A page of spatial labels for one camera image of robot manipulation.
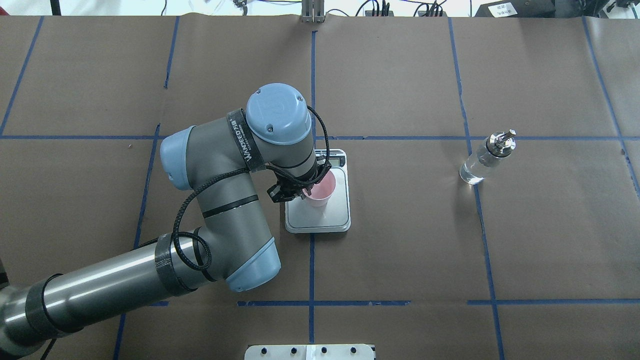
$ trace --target digital scale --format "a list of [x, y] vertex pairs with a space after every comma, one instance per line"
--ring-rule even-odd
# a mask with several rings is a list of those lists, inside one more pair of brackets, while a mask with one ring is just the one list
[[[316, 156], [324, 156], [325, 152], [316, 149]], [[351, 226], [347, 154], [340, 149], [330, 149], [328, 161], [335, 176], [333, 194], [326, 205], [317, 208], [300, 197], [286, 202], [285, 228], [290, 233], [341, 233]]]

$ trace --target blue tape line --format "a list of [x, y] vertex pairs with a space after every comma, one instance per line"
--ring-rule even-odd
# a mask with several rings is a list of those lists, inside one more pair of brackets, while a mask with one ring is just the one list
[[314, 333], [314, 301], [316, 297], [316, 235], [309, 234], [309, 343], [316, 340]]
[[[168, 135], [0, 135], [0, 140], [164, 140]], [[329, 140], [466, 140], [466, 136], [329, 136]], [[485, 136], [470, 136], [471, 140], [484, 140]], [[616, 141], [615, 136], [518, 136], [519, 140], [562, 141]], [[640, 136], [623, 136], [624, 141], [639, 141]]]
[[491, 296], [493, 313], [493, 326], [495, 328], [495, 338], [498, 344], [498, 355], [500, 360], [504, 360], [504, 347], [502, 345], [502, 330], [500, 329], [500, 317], [498, 316], [498, 307], [495, 304], [495, 287], [493, 285], [493, 271], [491, 269], [491, 258], [489, 257], [489, 245], [486, 241], [486, 228], [484, 227], [484, 216], [482, 214], [482, 204], [480, 202], [480, 192], [478, 185], [474, 185], [474, 194], [476, 196], [476, 210], [480, 218], [480, 228], [482, 229], [482, 243], [484, 246], [484, 267], [486, 268], [486, 278], [489, 284], [489, 296]]
[[175, 17], [175, 24], [173, 25], [173, 38], [171, 39], [171, 50], [169, 50], [169, 61], [166, 63], [166, 79], [164, 79], [164, 88], [169, 87], [169, 74], [171, 73], [171, 62], [173, 61], [173, 50], [175, 49], [175, 38], [178, 37], [178, 24], [180, 23], [180, 17]]
[[116, 346], [113, 349], [113, 360], [118, 360], [120, 357], [120, 346], [122, 345], [122, 333], [124, 332], [124, 322], [127, 319], [127, 314], [120, 315], [120, 325], [118, 326], [118, 336], [116, 337]]
[[[158, 124], [156, 126], [156, 133], [154, 135], [154, 142], [153, 145], [151, 147], [151, 155], [149, 157], [149, 166], [147, 167], [147, 178], [145, 179], [145, 189], [143, 191], [142, 194], [142, 203], [140, 205], [140, 214], [138, 215], [138, 226], [136, 228], [136, 238], [134, 240], [133, 243], [133, 248], [137, 248], [138, 244], [140, 243], [140, 232], [141, 232], [141, 228], [142, 228], [142, 219], [145, 216], [145, 209], [147, 207], [147, 193], [148, 193], [148, 189], [149, 189], [149, 181], [151, 179], [151, 170], [154, 167], [154, 160], [156, 158], [156, 147], [157, 147], [157, 141], [158, 141], [158, 134], [160, 133], [160, 124]], [[122, 314], [120, 315], [120, 325], [118, 326], [118, 334], [116, 335], [116, 345], [115, 348], [113, 349], [113, 360], [118, 360], [118, 358], [120, 357], [120, 345], [122, 344], [122, 333], [124, 332], [124, 324], [127, 318], [127, 314]]]
[[329, 140], [466, 140], [465, 136], [329, 136]]
[[240, 307], [264, 307], [264, 306], [309, 306], [309, 301], [239, 301]]
[[602, 73], [600, 73], [600, 66], [598, 66], [598, 59], [596, 58], [596, 53], [593, 50], [593, 44], [591, 43], [591, 34], [589, 33], [589, 26], [587, 25], [586, 17], [582, 17], [582, 25], [584, 26], [584, 34], [587, 38], [587, 44], [589, 44], [589, 53], [591, 53], [593, 66], [595, 67], [596, 73], [598, 74], [598, 80], [600, 82], [600, 87], [602, 88], [602, 93], [604, 94], [604, 98], [607, 101], [607, 107], [609, 108], [609, 113], [611, 114], [611, 118], [613, 119], [613, 125], [616, 128], [616, 133], [618, 134], [618, 139], [620, 140], [620, 146], [622, 147], [622, 150], [625, 152], [625, 160], [627, 162], [627, 168], [629, 169], [629, 174], [631, 175], [631, 181], [633, 182], [634, 188], [636, 189], [636, 196], [638, 197], [638, 199], [640, 199], [640, 185], [638, 185], [636, 171], [634, 170], [634, 166], [631, 164], [631, 160], [629, 159], [629, 152], [627, 151], [627, 146], [625, 145], [625, 141], [622, 138], [622, 132], [620, 131], [618, 118], [616, 117], [615, 111], [613, 111], [613, 105], [611, 104], [611, 98], [609, 97], [609, 92], [607, 91], [607, 87], [604, 84]]
[[[311, 31], [311, 107], [316, 108], [316, 33], [317, 30]], [[316, 139], [316, 120], [311, 124], [311, 130], [314, 134], [314, 143]]]
[[[411, 300], [314, 300], [313, 306], [407, 306]], [[309, 306], [306, 300], [285, 301], [239, 301], [239, 307], [270, 307], [270, 306]]]
[[159, 302], [155, 302], [149, 306], [169, 306], [169, 302], [168, 301], [159, 301]]
[[0, 125], [0, 135], [2, 135], [2, 133], [4, 132], [6, 122], [9, 120], [9, 114], [11, 113], [11, 108], [13, 107], [15, 96], [18, 94], [18, 89], [20, 88], [22, 77], [24, 76], [24, 72], [27, 70], [27, 64], [29, 64], [29, 59], [31, 57], [31, 53], [33, 52], [33, 48], [36, 45], [36, 39], [40, 34], [40, 28], [42, 27], [43, 21], [44, 16], [41, 16], [40, 20], [38, 21], [38, 26], [36, 27], [36, 32], [33, 34], [33, 38], [31, 39], [31, 45], [29, 46], [29, 51], [27, 51], [27, 56], [24, 58], [24, 63], [22, 63], [22, 69], [20, 70], [20, 74], [18, 75], [18, 80], [15, 82], [15, 86], [13, 87], [13, 93], [11, 94], [11, 99], [9, 99], [9, 105], [7, 105], [6, 111], [4, 112], [4, 118], [2, 119], [2, 124]]
[[[462, 112], [462, 118], [465, 125], [465, 136], [467, 138], [467, 152], [471, 155], [471, 135], [469, 133], [469, 125], [467, 122], [467, 111], [465, 110], [465, 104], [462, 101], [462, 79], [460, 78], [460, 67], [458, 66], [458, 54], [456, 51], [456, 39], [453, 33], [453, 21], [448, 18], [449, 21], [449, 36], [451, 37], [451, 51], [453, 52], [453, 64], [456, 69], [456, 79], [458, 81], [458, 94], [460, 96], [460, 110]], [[486, 267], [486, 277], [489, 284], [489, 295], [491, 300], [495, 301], [495, 289], [493, 287], [493, 274], [491, 270], [491, 259], [489, 258], [489, 246], [486, 241], [486, 229], [484, 228], [484, 217], [482, 214], [482, 204], [480, 203], [480, 193], [478, 192], [478, 186], [474, 185], [474, 193], [476, 196], [476, 210], [478, 217], [480, 218], [480, 227], [482, 229], [482, 241], [484, 245], [484, 265]], [[504, 360], [504, 347], [502, 346], [502, 330], [500, 329], [500, 318], [498, 316], [498, 307], [492, 304], [493, 313], [493, 326], [495, 329], [495, 339], [498, 346], [498, 355], [500, 360]]]
[[315, 306], [407, 306], [411, 300], [317, 300]]
[[469, 300], [470, 306], [510, 305], [599, 305], [640, 304], [640, 299], [526, 299], [526, 300]]
[[456, 69], [456, 81], [458, 83], [458, 98], [460, 99], [460, 110], [462, 111], [462, 119], [465, 125], [465, 136], [467, 137], [467, 151], [471, 155], [471, 141], [469, 135], [469, 124], [467, 122], [467, 111], [465, 109], [465, 103], [462, 101], [462, 79], [460, 78], [460, 66], [458, 66], [458, 52], [456, 51], [456, 39], [453, 35], [453, 21], [451, 18], [447, 18], [449, 21], [449, 36], [451, 37], [451, 51], [453, 53], [453, 65]]
[[142, 203], [140, 204], [140, 213], [138, 215], [138, 226], [136, 227], [136, 239], [133, 242], [133, 248], [137, 249], [140, 244], [140, 234], [142, 233], [142, 220], [145, 217], [147, 209], [147, 195], [149, 193], [149, 182], [151, 181], [151, 171], [154, 169], [154, 161], [156, 159], [156, 148], [158, 145], [158, 134], [160, 133], [160, 124], [156, 126], [156, 134], [154, 135], [154, 143], [151, 145], [151, 156], [149, 157], [149, 166], [147, 167], [147, 178], [145, 179], [145, 189], [142, 193]]
[[7, 140], [153, 140], [154, 135], [1, 135]]

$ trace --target pink cup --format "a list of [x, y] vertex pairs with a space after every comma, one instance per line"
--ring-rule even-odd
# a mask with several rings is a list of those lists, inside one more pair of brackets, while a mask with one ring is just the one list
[[311, 195], [307, 193], [306, 190], [302, 190], [307, 198], [305, 199], [307, 203], [315, 208], [325, 205], [333, 191], [335, 190], [335, 176], [331, 170], [326, 173], [322, 181], [319, 184], [315, 184], [314, 188], [311, 189]]

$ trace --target white label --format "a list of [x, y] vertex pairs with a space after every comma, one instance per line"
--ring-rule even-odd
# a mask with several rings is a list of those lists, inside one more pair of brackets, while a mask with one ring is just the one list
[[493, 17], [505, 17], [516, 15], [518, 13], [511, 3], [491, 5], [489, 6], [489, 11]]

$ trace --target light blue joint cap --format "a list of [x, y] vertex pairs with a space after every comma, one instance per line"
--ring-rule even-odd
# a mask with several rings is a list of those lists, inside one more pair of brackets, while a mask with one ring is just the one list
[[251, 290], [274, 278], [280, 271], [280, 258], [275, 239], [271, 238], [245, 262], [238, 270], [227, 277], [227, 284], [232, 291]]
[[187, 179], [187, 142], [195, 125], [167, 137], [160, 144], [162, 168], [169, 176], [171, 184], [180, 190], [189, 190]]
[[249, 97], [246, 121], [259, 138], [275, 145], [292, 145], [311, 131], [307, 102], [294, 87], [264, 85]]

